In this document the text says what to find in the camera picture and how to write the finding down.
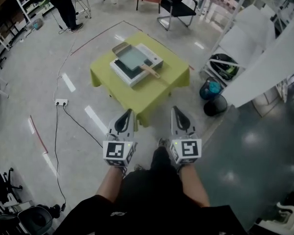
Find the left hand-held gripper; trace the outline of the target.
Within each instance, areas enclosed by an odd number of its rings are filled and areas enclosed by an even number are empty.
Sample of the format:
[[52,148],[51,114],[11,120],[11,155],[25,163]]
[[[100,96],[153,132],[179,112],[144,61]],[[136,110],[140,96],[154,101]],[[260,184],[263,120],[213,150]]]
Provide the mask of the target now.
[[135,114],[128,109],[114,117],[108,126],[108,134],[103,142],[103,159],[110,166],[127,167],[136,151],[137,142],[126,141],[134,136]]

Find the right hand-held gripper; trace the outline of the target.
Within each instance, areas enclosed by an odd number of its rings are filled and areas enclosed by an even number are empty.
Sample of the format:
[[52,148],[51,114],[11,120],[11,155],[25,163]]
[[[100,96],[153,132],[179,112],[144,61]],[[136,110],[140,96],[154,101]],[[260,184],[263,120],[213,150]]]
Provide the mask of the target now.
[[171,141],[170,151],[177,165],[192,164],[201,157],[202,139],[195,133],[193,117],[173,106],[171,110],[171,132],[173,135],[186,134]]

